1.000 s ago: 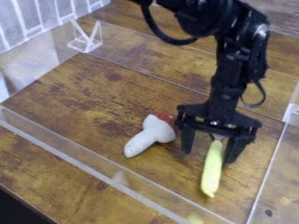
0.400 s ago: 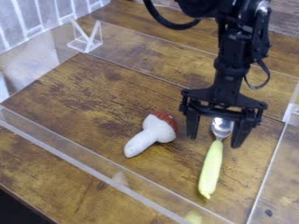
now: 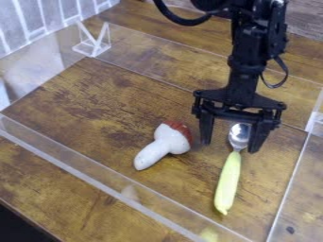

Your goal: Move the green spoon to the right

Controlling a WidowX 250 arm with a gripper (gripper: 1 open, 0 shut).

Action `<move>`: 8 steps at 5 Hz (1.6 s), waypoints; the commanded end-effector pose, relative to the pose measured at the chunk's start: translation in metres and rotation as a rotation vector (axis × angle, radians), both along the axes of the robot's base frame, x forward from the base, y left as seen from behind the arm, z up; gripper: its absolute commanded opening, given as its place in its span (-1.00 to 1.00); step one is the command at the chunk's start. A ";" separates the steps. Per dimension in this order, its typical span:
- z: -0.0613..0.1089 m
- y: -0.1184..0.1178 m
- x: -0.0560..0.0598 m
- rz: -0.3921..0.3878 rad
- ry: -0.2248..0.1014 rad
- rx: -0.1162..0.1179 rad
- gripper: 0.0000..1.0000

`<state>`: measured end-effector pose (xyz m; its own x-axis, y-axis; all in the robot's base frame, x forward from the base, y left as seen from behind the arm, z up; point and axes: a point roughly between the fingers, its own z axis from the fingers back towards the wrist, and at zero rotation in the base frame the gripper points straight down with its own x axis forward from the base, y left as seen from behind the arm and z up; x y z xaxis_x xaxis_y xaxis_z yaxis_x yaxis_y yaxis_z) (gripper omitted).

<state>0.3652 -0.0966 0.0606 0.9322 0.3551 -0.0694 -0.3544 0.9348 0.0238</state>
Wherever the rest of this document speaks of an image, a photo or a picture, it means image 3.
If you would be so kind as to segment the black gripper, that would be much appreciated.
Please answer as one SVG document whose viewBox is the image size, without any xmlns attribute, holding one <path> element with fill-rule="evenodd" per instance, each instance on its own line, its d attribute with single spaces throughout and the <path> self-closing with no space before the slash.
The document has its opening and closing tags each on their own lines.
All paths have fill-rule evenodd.
<svg viewBox="0 0 323 242">
<path fill-rule="evenodd" d="M 251 132 L 247 151 L 256 153 L 272 130 L 272 124 L 280 123 L 282 112 L 287 109 L 284 102 L 256 93 L 262 76 L 229 72 L 228 83 L 212 90 L 193 91 L 195 103 L 192 114 L 199 119 L 200 143 L 211 144 L 215 117 L 250 123 Z"/>
</svg>

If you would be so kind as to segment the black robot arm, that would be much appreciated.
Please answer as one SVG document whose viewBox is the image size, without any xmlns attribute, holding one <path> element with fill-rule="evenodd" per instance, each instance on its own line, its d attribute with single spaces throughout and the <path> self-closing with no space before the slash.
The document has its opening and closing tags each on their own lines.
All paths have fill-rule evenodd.
<svg viewBox="0 0 323 242">
<path fill-rule="evenodd" d="M 228 56 L 229 78 L 216 90 L 196 90 L 192 114 L 199 119 L 200 143 L 212 140 L 215 120 L 251 125 L 247 151 L 260 150 L 270 132 L 279 128 L 287 104 L 256 93 L 264 81 L 268 61 L 283 64 L 287 46 L 287 0 L 224 0 L 216 10 L 231 13 L 232 53 Z"/>
</svg>

